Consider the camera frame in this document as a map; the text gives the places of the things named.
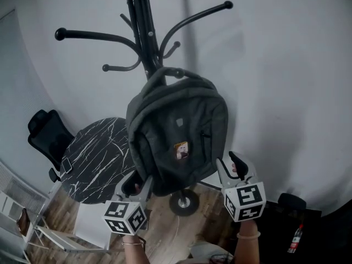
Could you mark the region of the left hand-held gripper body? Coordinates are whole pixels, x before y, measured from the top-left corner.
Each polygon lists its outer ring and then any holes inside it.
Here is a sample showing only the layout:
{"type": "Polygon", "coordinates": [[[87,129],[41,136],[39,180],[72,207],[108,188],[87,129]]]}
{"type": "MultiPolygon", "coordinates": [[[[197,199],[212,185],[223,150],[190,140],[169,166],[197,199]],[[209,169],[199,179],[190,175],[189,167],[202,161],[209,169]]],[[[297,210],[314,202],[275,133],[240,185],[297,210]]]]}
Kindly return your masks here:
{"type": "Polygon", "coordinates": [[[104,204],[102,219],[112,233],[137,235],[140,230],[148,230],[150,210],[146,208],[151,193],[127,197],[122,192],[115,193],[104,204]]]}

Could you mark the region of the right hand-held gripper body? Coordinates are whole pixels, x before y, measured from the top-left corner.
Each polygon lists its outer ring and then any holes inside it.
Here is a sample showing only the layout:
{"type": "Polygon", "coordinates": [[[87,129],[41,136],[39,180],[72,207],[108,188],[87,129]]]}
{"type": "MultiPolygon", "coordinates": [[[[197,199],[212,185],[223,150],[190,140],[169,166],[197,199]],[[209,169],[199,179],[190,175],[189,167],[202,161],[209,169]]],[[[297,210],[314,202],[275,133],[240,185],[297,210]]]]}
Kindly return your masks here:
{"type": "Polygon", "coordinates": [[[221,178],[224,206],[234,222],[259,218],[266,205],[264,184],[256,174],[248,174],[244,180],[225,175],[221,178]]]}

